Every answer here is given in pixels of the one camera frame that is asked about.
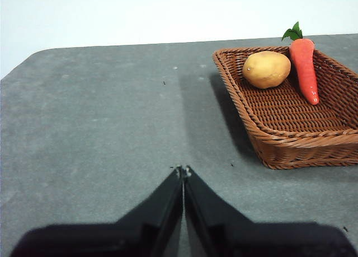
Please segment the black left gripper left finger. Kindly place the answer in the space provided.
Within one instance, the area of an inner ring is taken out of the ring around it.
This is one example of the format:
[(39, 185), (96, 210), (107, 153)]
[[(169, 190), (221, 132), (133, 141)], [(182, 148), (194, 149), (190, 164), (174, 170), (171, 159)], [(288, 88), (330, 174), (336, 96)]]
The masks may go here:
[(12, 256), (177, 256), (183, 177), (176, 167), (113, 223), (49, 225), (25, 233)]

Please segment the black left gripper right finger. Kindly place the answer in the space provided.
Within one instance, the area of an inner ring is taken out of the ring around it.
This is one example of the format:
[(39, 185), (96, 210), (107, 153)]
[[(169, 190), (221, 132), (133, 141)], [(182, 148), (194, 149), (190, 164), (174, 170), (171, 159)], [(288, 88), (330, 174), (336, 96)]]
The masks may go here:
[(339, 229), (313, 222), (253, 222), (183, 169), (186, 222), (193, 256), (357, 256)]

